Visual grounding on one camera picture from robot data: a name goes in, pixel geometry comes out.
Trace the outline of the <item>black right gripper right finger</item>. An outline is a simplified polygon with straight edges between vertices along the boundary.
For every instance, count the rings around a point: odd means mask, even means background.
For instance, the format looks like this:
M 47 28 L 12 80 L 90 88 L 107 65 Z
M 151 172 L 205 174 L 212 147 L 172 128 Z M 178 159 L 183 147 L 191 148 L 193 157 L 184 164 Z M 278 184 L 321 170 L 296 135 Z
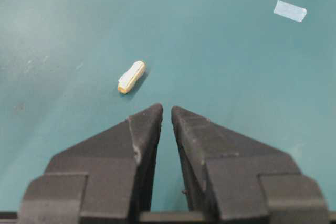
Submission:
M 318 183 L 288 153 L 179 106 L 172 124 L 189 210 L 217 223 L 328 223 Z

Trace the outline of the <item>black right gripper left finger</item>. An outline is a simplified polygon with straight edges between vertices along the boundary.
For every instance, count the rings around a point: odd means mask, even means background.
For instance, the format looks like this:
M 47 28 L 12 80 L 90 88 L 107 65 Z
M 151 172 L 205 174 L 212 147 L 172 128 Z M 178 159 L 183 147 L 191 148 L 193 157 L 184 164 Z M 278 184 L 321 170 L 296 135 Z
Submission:
M 52 157 L 20 223 L 135 223 L 151 207 L 163 108 L 154 104 Z

